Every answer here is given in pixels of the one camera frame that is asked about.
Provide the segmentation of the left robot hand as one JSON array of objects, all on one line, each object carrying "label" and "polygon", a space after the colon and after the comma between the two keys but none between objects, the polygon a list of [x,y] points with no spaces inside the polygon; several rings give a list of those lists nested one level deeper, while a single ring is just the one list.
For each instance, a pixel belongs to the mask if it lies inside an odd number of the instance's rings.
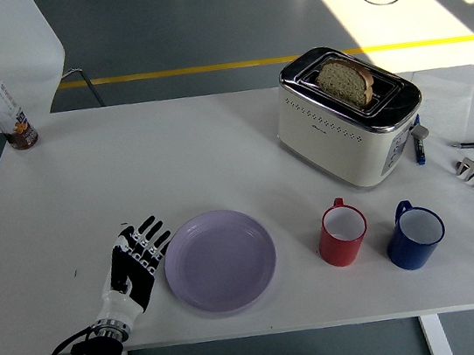
[{"label": "left robot hand", "polygon": [[95,336],[125,342],[150,302],[155,274],[169,246],[171,231],[149,216],[140,226],[125,226],[111,251],[103,307],[91,329]]}]

